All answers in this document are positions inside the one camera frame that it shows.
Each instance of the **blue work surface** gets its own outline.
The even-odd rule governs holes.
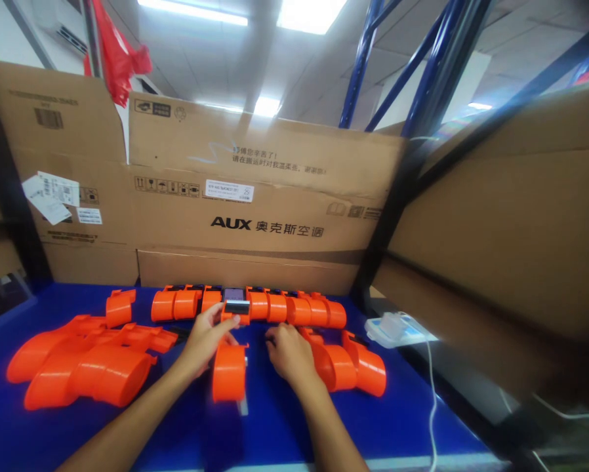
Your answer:
[[[0,317],[0,470],[48,471],[59,466],[121,412],[114,406],[79,399],[66,408],[24,410],[27,383],[6,381],[6,369],[17,349],[35,334],[58,328],[79,314],[104,315],[110,286],[54,284],[35,302],[27,302]],[[150,306],[154,288],[139,288],[133,321],[152,325]],[[336,299],[348,313],[348,328],[363,333],[363,315],[347,298]],[[175,322],[190,328],[192,322]],[[135,468],[170,471],[204,467],[203,458],[214,448],[222,457],[239,449],[238,465],[312,462],[310,436],[301,407],[289,386],[268,359],[264,332],[268,325],[254,323],[234,332],[248,343],[247,401],[249,415],[227,417],[227,408],[211,404],[209,373],[181,396],[139,457]],[[145,388],[175,359],[182,346],[160,356]],[[430,386],[396,350],[374,343],[386,365],[387,388],[382,398],[360,391],[333,393],[336,408],[355,445],[367,459],[429,456],[428,415]],[[218,424],[229,418],[224,424]],[[439,400],[435,418],[439,455],[479,454],[488,449]]]

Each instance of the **white cable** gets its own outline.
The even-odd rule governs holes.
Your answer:
[[[432,410],[430,411],[430,419],[428,420],[428,429],[430,430],[430,442],[432,443],[432,465],[430,466],[430,472],[434,472],[437,469],[437,443],[434,440],[434,414],[437,411],[437,392],[434,389],[434,374],[432,372],[432,352],[430,351],[430,342],[428,341],[428,335],[424,334],[426,340],[426,347],[428,348],[428,363],[430,364],[430,385],[432,386]]]
[[[544,463],[544,461],[542,461],[542,459],[539,457],[539,455],[535,452],[535,451],[531,451],[533,453],[533,455],[535,456],[535,459],[537,459],[537,461],[539,462],[539,465],[542,466],[542,468],[546,471],[546,472],[550,472],[550,469],[548,469],[546,467],[546,464]]]
[[[504,396],[504,390],[502,390],[502,388],[499,388],[499,389],[500,389],[500,396],[502,397],[502,402],[506,406],[506,409],[509,410],[509,413],[513,413],[513,410],[511,409],[511,405],[509,405],[509,402],[507,401],[506,397]]]
[[[539,403],[544,405],[548,410],[552,411],[555,415],[559,416],[560,418],[563,418],[564,420],[589,420],[589,413],[581,413],[581,414],[562,413],[557,408],[552,406],[550,403],[546,402],[543,398],[539,397],[538,395],[535,395],[533,393],[533,397]]]

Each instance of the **cardboard flap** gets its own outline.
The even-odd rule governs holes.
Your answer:
[[[309,125],[131,94],[131,164],[306,187],[386,195],[398,137]]]
[[[126,161],[121,120],[99,79],[0,62],[0,118],[13,152]]]

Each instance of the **fluorescent light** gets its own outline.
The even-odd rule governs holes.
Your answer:
[[[223,109],[225,111],[230,111],[231,113],[242,113],[244,111],[244,109],[239,108],[239,107],[228,107],[228,106],[224,106],[224,105],[214,105],[214,104],[208,104],[208,103],[204,103],[204,102],[197,102],[199,105],[202,106],[208,106],[210,108],[218,108],[218,109]]]
[[[185,14],[188,16],[194,16],[196,18],[204,18],[206,20],[213,20],[242,26],[249,24],[249,21],[243,16],[223,13],[217,10],[202,9],[193,7],[191,5],[185,5],[184,3],[177,3],[168,0],[138,0],[138,3],[142,7],[163,10],[170,13]]]
[[[476,108],[476,109],[492,109],[493,106],[491,105],[485,105],[485,104],[480,104],[480,103],[476,103],[476,102],[472,102],[470,104],[468,104],[468,107],[472,107],[472,108]]]
[[[325,34],[347,0],[283,0],[277,26],[311,34]]]
[[[275,98],[260,97],[255,102],[255,111],[253,115],[265,116],[272,118],[279,111],[279,100]]]

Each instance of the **paper tag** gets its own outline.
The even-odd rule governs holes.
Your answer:
[[[207,179],[205,184],[206,196],[222,198],[225,200],[252,202],[253,190],[255,190],[255,187],[253,186],[219,182],[218,180]]]
[[[97,208],[77,208],[78,221],[84,224],[102,224],[102,215]]]
[[[51,225],[71,218],[71,213],[65,205],[58,201],[58,199],[45,195],[43,179],[38,175],[30,177],[21,185],[24,188],[26,198],[41,212]]]
[[[65,205],[80,207],[80,184],[75,180],[57,177],[47,172],[38,172],[43,179],[43,193],[46,197],[54,197]]]

